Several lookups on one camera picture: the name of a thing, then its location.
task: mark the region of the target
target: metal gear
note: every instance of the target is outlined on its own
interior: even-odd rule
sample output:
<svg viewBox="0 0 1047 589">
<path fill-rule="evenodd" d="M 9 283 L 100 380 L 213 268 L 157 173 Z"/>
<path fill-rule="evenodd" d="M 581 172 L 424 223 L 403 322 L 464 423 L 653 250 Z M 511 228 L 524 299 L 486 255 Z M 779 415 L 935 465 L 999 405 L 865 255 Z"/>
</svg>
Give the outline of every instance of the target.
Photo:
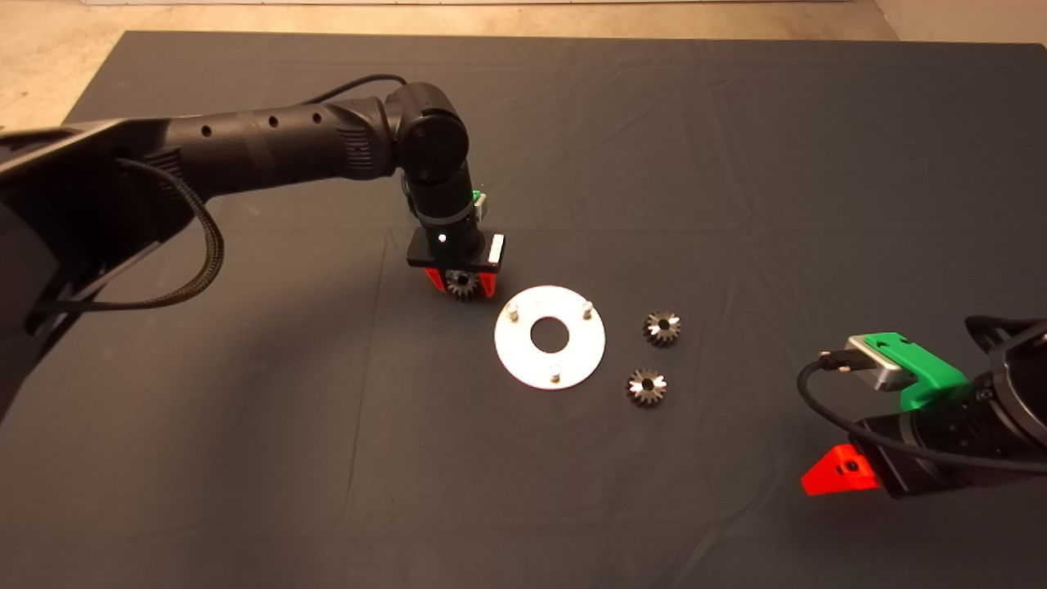
<svg viewBox="0 0 1047 589">
<path fill-rule="evenodd" d="M 626 394 L 640 407 L 654 407 L 665 399 L 669 384 L 655 370 L 637 370 L 629 378 Z"/>
<path fill-rule="evenodd" d="M 476 292 L 480 292 L 480 279 L 474 272 L 447 270 L 444 273 L 444 284 L 450 296 L 462 302 L 472 300 Z"/>
<path fill-rule="evenodd" d="M 680 329 L 680 318 L 675 314 L 663 312 L 650 314 L 644 321 L 644 338 L 647 338 L 652 346 L 666 348 L 676 343 Z"/>
</svg>

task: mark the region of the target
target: center hole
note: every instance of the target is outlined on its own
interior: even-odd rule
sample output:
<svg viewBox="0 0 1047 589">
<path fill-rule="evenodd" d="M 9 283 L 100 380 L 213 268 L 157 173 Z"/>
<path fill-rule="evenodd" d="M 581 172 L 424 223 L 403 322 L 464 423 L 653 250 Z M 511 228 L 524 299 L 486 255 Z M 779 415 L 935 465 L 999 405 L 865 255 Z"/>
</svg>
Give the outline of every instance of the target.
<svg viewBox="0 0 1047 589">
<path fill-rule="evenodd" d="M 531 341 L 539 350 L 555 355 L 567 345 L 567 327 L 558 319 L 539 319 L 531 327 Z"/>
</svg>

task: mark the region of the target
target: metal disc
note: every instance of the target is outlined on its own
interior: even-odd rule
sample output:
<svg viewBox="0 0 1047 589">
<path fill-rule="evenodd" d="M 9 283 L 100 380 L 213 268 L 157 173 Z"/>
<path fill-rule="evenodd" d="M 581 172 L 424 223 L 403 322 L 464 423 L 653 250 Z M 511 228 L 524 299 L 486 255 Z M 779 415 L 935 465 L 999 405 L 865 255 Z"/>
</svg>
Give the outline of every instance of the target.
<svg viewBox="0 0 1047 589">
<path fill-rule="evenodd" d="M 539 350 L 531 340 L 531 329 L 545 318 L 567 329 L 567 345 L 555 354 Z M 518 292 L 502 308 L 494 324 L 494 348 L 502 364 L 520 383 L 536 389 L 566 389 L 581 383 L 600 366 L 604 344 L 600 314 L 581 294 L 562 286 Z"/>
</svg>

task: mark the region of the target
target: concrete floor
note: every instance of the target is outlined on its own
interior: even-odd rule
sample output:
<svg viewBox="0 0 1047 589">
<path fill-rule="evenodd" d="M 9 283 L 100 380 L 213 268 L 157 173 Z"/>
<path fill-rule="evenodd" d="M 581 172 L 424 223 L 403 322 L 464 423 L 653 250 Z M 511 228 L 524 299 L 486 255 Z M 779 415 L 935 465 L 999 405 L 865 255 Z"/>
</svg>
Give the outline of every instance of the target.
<svg viewBox="0 0 1047 589">
<path fill-rule="evenodd" d="M 1043 41 L 1047 1 L 87 6 L 77 0 L 0 0 L 0 131 L 59 123 L 129 29 L 882 41 L 900 35 L 903 40 Z"/>
</svg>

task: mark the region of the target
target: gray cloth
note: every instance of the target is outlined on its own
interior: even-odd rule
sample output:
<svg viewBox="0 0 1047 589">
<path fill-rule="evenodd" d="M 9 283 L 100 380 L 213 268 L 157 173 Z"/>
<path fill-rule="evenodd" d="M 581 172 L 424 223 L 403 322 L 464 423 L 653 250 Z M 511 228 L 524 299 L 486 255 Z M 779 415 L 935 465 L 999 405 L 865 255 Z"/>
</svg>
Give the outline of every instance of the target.
<svg viewBox="0 0 1047 589">
<path fill-rule="evenodd" d="M 465 119 L 508 234 L 496 299 L 407 267 L 394 179 L 216 199 L 214 286 L 85 318 L 0 427 L 0 586 L 1043 576 L 1041 481 L 806 497 L 846 438 L 794 390 L 849 335 L 901 332 L 973 376 L 965 315 L 1047 315 L 1042 46 L 136 32 L 70 118 L 284 105 L 376 71 Z M 202 250 L 191 227 L 103 297 L 178 286 Z M 492 345 L 537 284 L 606 325 L 567 391 L 519 384 Z M 669 350 L 640 333 L 662 310 L 684 318 Z M 648 367 L 669 392 L 644 411 L 625 381 Z M 896 410 L 854 379 L 815 387 L 855 418 Z"/>
</svg>

